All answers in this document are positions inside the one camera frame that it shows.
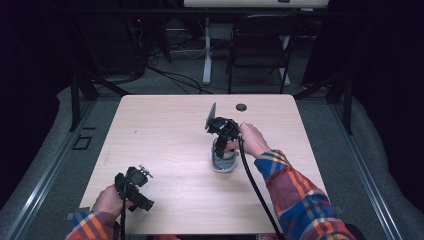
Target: shirt cuff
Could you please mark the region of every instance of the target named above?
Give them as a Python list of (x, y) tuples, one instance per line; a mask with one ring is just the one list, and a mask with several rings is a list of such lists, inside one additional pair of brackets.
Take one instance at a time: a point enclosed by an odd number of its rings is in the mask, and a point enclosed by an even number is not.
[(264, 180), (267, 180), (278, 170), (291, 166), (286, 155), (280, 150), (271, 150), (262, 153), (262, 155), (255, 160), (255, 165), (262, 174)]

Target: black cable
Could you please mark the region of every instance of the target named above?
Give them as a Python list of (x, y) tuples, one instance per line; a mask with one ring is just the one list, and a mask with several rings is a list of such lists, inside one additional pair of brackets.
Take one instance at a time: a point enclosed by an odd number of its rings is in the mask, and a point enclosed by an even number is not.
[(239, 134), (238, 141), (239, 141), (239, 146), (240, 146), (240, 155), (241, 155), (241, 159), (242, 159), (242, 162), (243, 162), (244, 169), (246, 170), (247, 177), (249, 178), (250, 183), (252, 184), (253, 189), (255, 190), (256, 195), (258, 196), (259, 201), (262, 204), (262, 207), (264, 208), (266, 214), (268, 215), (269, 220), (271, 221), (272, 226), (274, 227), (275, 234), (277, 235), (277, 238), (280, 239), (280, 240), (283, 240), (285, 238), (280, 233), (280, 230), (278, 229), (278, 226), (274, 221), (274, 217), (272, 216), (271, 212), (269, 211), (269, 209), (268, 209), (268, 207), (265, 203), (265, 200), (262, 197), (261, 192), (259, 191), (259, 188), (256, 185), (255, 180), (253, 179), (253, 176), (252, 176), (252, 173), (250, 172), (249, 166), (247, 165), (246, 156), (244, 154), (243, 137), (242, 137), (241, 134)]
[[(175, 82), (179, 82), (179, 83), (185, 84), (185, 85), (187, 85), (189, 87), (192, 87), (194, 89), (199, 90), (199, 93), (198, 94), (201, 94), (201, 93), (213, 94), (212, 92), (209, 92), (209, 91), (204, 90), (195, 79), (190, 78), (188, 76), (185, 76), (185, 75), (182, 75), (182, 74), (178, 74), (178, 73), (165, 72), (165, 71), (159, 70), (159, 69), (154, 68), (154, 67), (151, 67), (151, 66), (147, 66), (147, 68), (150, 69), (150, 70), (152, 70), (152, 71), (154, 71), (154, 72), (156, 72), (156, 73), (158, 73), (158, 74), (160, 74), (160, 75), (163, 75), (163, 76), (167, 77), (168, 79), (170, 79), (174, 83)], [(178, 77), (181, 77), (181, 78), (190, 80), (190, 82), (186, 82), (183, 79), (180, 79)]]
[(126, 206), (126, 200), (127, 200), (127, 176), (128, 176), (128, 171), (125, 173), (125, 177), (124, 177), (124, 198), (122, 200), (122, 209), (121, 209), (121, 239), (125, 240), (125, 218), (126, 218), (126, 211), (127, 211), (127, 206)]

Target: plaid shirt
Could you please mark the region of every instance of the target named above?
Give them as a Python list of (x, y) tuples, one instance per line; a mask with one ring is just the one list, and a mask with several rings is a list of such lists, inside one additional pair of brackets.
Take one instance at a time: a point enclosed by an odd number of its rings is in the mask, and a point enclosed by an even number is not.
[(325, 193), (296, 171), (280, 150), (263, 153), (255, 165), (286, 239), (354, 239)]
[(74, 214), (74, 228), (66, 239), (112, 239), (115, 217), (106, 212), (80, 212)]

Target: table surface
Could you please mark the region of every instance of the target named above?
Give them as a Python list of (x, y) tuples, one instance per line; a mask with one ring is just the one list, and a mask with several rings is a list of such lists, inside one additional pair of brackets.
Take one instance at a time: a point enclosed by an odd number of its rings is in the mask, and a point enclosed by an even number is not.
[[(231, 173), (218, 173), (209, 159), (217, 135), (205, 122), (216, 117), (254, 124), (272, 148), (325, 190), (296, 103), (290, 95), (129, 95), (122, 98), (80, 207), (91, 207), (119, 172), (145, 166), (153, 178), (140, 193), (155, 203), (150, 211), (127, 212), (128, 234), (272, 233), (240, 156)], [(246, 104), (239, 112), (236, 105)], [(272, 210), (261, 174), (246, 155), (253, 177)]]
[(328, 0), (184, 0), (185, 7), (200, 8), (326, 8)]

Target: person's right hand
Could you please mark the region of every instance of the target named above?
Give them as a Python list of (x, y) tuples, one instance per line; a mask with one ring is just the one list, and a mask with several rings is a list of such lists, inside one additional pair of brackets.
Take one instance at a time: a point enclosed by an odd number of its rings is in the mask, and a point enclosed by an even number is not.
[[(244, 151), (247, 154), (252, 155), (255, 158), (258, 158), (262, 153), (271, 150), (271, 148), (266, 143), (262, 133), (250, 123), (242, 123), (239, 127), (241, 135), (243, 136), (243, 146)], [(226, 151), (232, 149), (240, 149), (238, 141), (230, 142), (225, 148)]]

